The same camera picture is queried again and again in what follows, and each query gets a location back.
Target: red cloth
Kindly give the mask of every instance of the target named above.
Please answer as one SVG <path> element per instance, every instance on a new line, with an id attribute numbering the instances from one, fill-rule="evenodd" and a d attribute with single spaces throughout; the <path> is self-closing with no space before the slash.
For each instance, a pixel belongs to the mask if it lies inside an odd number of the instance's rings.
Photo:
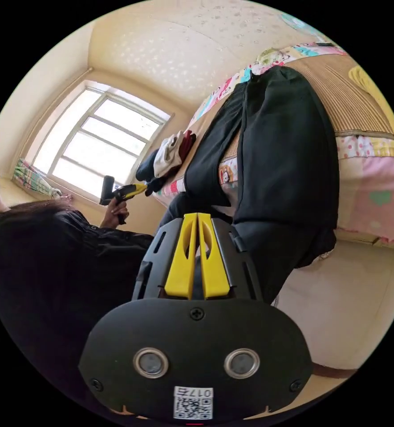
<path id="1" fill-rule="evenodd" d="M 187 130 L 184 133 L 182 144 L 179 147 L 179 157 L 180 157 L 180 160 L 182 160 L 182 163 L 185 161 L 195 140 L 196 140 L 196 136 L 192 133 L 191 130 Z"/>

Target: window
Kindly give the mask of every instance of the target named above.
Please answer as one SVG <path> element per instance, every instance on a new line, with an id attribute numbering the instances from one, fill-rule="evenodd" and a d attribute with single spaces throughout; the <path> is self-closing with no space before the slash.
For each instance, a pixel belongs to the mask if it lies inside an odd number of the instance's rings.
<path id="1" fill-rule="evenodd" d="M 33 166 L 47 178 L 98 200 L 103 177 L 132 179 L 141 158 L 170 116 L 105 85 L 85 86 L 45 137 Z"/>

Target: dark hair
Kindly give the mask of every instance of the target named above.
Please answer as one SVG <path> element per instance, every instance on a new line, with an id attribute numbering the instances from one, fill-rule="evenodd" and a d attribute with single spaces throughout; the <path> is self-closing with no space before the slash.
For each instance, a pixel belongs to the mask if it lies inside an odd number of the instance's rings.
<path id="1" fill-rule="evenodd" d="M 67 199 L 32 201 L 11 206 L 0 212 L 0 240 L 3 242 L 24 236 L 37 224 L 46 222 L 59 212 L 74 210 Z"/>

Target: window frame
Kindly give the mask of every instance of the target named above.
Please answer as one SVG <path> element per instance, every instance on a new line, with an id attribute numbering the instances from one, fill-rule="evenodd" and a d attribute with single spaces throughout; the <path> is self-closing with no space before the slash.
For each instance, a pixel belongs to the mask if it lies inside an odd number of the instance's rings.
<path id="1" fill-rule="evenodd" d="M 74 127 L 71 129 L 71 131 L 69 132 L 68 136 L 65 138 L 65 140 L 63 141 L 62 145 L 60 146 L 58 152 L 56 153 L 56 156 L 54 158 L 54 160 L 51 163 L 51 166 L 48 170 L 47 173 L 44 173 L 42 171 L 40 171 L 37 167 L 35 167 L 33 165 L 35 159 L 38 156 L 38 153 L 40 152 L 41 148 L 43 147 L 44 143 L 46 142 L 47 137 L 51 134 L 53 128 L 56 126 L 56 124 L 58 123 L 58 121 L 61 119 L 61 117 L 63 116 L 63 114 L 68 110 L 68 108 L 70 106 L 72 106 L 74 104 L 74 102 L 78 99 L 78 97 L 84 92 L 84 91 L 91 91 L 91 92 L 95 92 L 100 94 L 100 98 L 98 98 L 91 106 L 90 108 L 80 117 L 80 119 L 76 122 L 76 124 L 74 125 Z M 89 80 L 84 80 L 82 81 L 79 85 L 75 86 L 69 93 L 67 96 L 70 96 L 73 92 L 74 96 L 71 97 L 71 101 L 62 109 L 62 111 L 57 115 L 57 117 L 55 118 L 53 124 L 50 126 L 50 128 L 48 129 L 48 131 L 46 131 L 43 135 L 43 137 L 41 138 L 41 142 L 38 144 L 38 148 L 34 151 L 34 153 L 32 154 L 32 158 L 29 159 L 29 156 L 25 156 L 25 158 L 31 163 L 31 165 L 33 165 L 33 167 L 35 167 L 35 169 L 37 169 L 42 176 L 46 179 L 46 181 L 53 187 L 59 188 L 62 192 L 67 192 L 70 193 L 72 192 L 73 195 L 76 197 L 78 196 L 79 198 L 82 198 L 83 201 L 90 201 L 92 203 L 96 203 L 99 204 L 99 198 L 94 196 L 93 194 L 90 194 L 86 191 L 84 191 L 83 189 L 76 187 L 75 185 L 59 178 L 53 175 L 54 169 L 56 168 L 56 165 L 59 161 L 59 159 L 65 159 L 71 163 L 73 163 L 74 165 L 77 165 L 85 170 L 88 170 L 89 172 L 98 175 L 100 177 L 103 177 L 103 175 L 101 175 L 100 173 L 98 173 L 97 171 L 92 170 L 91 168 L 88 168 L 82 164 L 80 164 L 79 162 L 77 162 L 76 160 L 73 160 L 67 156 L 65 156 L 65 151 L 67 149 L 67 147 L 69 146 L 70 142 L 72 141 L 72 139 L 75 137 L 75 135 L 77 135 L 77 133 L 82 133 L 84 135 L 90 136 L 90 137 L 94 137 L 97 140 L 108 144 L 110 146 L 115 147 L 116 149 L 123 151 L 131 156 L 133 156 L 136 160 L 134 162 L 133 167 L 131 168 L 129 175 L 127 177 L 126 182 L 116 182 L 117 185 L 122 186 L 122 185 L 126 185 L 126 184 L 130 184 L 134 181 L 134 177 L 136 174 L 136 170 L 138 168 L 138 166 L 140 165 L 140 163 L 142 162 L 142 160 L 145 158 L 145 156 L 147 155 L 148 151 L 151 149 L 151 147 L 153 146 L 154 142 L 157 140 L 157 138 L 159 137 L 160 133 L 165 129 L 165 127 L 167 126 L 167 124 L 170 122 L 170 120 L 173 118 L 174 113 L 166 113 L 160 109 L 158 109 L 157 107 L 151 105 L 150 103 L 146 102 L 143 99 L 140 99 L 138 97 L 135 97 L 132 94 L 129 94 L 125 91 L 122 91 L 121 89 L 118 88 L 114 88 L 110 85 L 105 85 L 102 83 L 98 83 L 95 81 L 89 81 Z M 125 95 L 129 95 L 131 99 L 133 100 L 139 100 L 142 101 L 143 104 L 146 105 L 150 105 L 151 107 L 153 107 L 155 110 L 160 111 L 161 113 L 163 113 L 165 115 L 166 118 L 162 118 L 160 116 L 158 116 L 157 114 L 149 111 L 148 109 L 139 106 L 137 103 L 128 100 L 126 97 L 122 97 L 117 95 L 117 92 L 121 92 Z M 137 134 L 135 134 L 134 132 L 123 128 L 120 125 L 117 125 L 107 119 L 104 119 L 103 117 L 100 117 L 98 115 L 95 114 L 96 110 L 106 101 L 106 100 L 110 100 L 113 101 L 123 107 L 126 107 L 138 114 L 141 114 L 142 116 L 152 120 L 153 122 L 158 124 L 158 128 L 155 130 L 155 132 L 152 134 L 150 139 L 145 139 Z M 89 120 L 90 118 L 96 119 L 102 123 L 105 123 L 109 126 L 112 126 L 115 129 L 121 130 L 125 133 L 127 133 L 128 135 L 137 138 L 138 140 L 144 142 L 145 146 L 143 147 L 143 150 L 141 151 L 141 153 L 137 156 L 135 153 L 132 153 L 122 147 L 119 147 L 118 145 L 113 144 L 110 141 L 107 141 L 97 135 L 92 134 L 89 131 L 86 131 L 85 129 L 82 129 L 82 126 L 87 122 L 87 120 Z"/>

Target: qr code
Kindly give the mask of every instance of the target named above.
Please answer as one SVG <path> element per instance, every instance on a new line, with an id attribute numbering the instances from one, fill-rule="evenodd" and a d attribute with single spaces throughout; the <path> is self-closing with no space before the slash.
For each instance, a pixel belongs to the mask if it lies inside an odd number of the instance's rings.
<path id="1" fill-rule="evenodd" d="M 175 396 L 176 419 L 212 419 L 212 399 Z"/>

